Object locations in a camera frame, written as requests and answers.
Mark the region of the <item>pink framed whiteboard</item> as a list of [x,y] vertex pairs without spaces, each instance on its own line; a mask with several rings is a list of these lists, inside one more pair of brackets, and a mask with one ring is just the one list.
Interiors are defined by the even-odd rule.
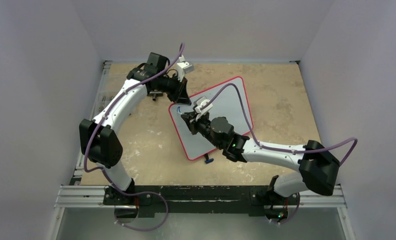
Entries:
[[[194,102],[201,97],[213,100],[209,110],[208,135],[192,135],[181,114],[195,113]],[[247,134],[254,128],[245,81],[241,76],[221,82],[190,96],[191,105],[171,104],[170,118],[188,160],[194,161],[204,154],[220,150],[232,162],[244,162]]]

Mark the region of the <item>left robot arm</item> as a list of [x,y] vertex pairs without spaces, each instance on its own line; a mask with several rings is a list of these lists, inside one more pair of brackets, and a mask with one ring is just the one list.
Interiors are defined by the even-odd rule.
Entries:
[[150,53],[147,62],[134,67],[126,76],[121,89],[109,104],[93,119],[83,119],[79,124],[80,149],[86,173],[102,171],[109,185],[125,196],[135,196],[135,183],[125,170],[121,157],[123,146],[118,132],[151,92],[166,94],[175,104],[190,105],[185,75],[194,65],[178,54],[170,61],[167,57]]

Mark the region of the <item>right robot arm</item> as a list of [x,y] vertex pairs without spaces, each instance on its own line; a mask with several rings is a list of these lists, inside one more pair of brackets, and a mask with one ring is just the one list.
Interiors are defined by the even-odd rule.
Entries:
[[236,133],[225,117],[209,119],[205,114],[196,118],[193,112],[180,117],[192,135],[200,134],[232,162],[265,163],[292,170],[272,178],[269,191],[278,196],[286,198],[307,190],[321,196],[331,196],[334,192],[340,161],[318,141],[299,145],[257,143]]

